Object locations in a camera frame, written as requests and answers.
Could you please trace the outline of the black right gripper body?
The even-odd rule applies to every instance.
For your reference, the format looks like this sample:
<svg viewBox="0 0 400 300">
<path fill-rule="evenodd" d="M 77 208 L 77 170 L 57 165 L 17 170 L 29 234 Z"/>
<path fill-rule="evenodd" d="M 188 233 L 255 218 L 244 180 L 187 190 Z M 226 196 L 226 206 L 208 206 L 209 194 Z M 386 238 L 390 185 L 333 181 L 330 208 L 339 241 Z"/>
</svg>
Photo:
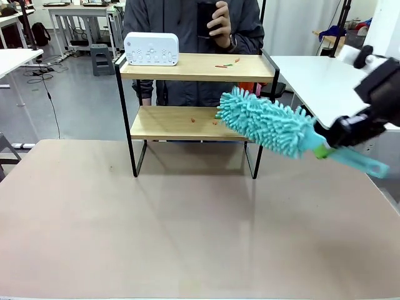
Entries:
<svg viewBox="0 0 400 300">
<path fill-rule="evenodd" d="M 356 116 L 357 131 L 377 131 L 387 123 L 399 126 L 399 62 L 388 59 L 369 73 L 358 86 L 356 94 L 368 105 Z"/>
</svg>

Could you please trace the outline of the person's left hand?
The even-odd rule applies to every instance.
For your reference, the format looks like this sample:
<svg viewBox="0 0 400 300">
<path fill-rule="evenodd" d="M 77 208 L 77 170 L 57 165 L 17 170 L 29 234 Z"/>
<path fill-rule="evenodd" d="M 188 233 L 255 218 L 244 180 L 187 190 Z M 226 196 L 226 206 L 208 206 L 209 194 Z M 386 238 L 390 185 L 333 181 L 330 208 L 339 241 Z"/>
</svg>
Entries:
<svg viewBox="0 0 400 300">
<path fill-rule="evenodd" d="M 229 48 L 231 45 L 231 21 L 227 2 L 218 1 L 212 19 L 207 23 L 209 36 L 220 48 Z"/>
</svg>

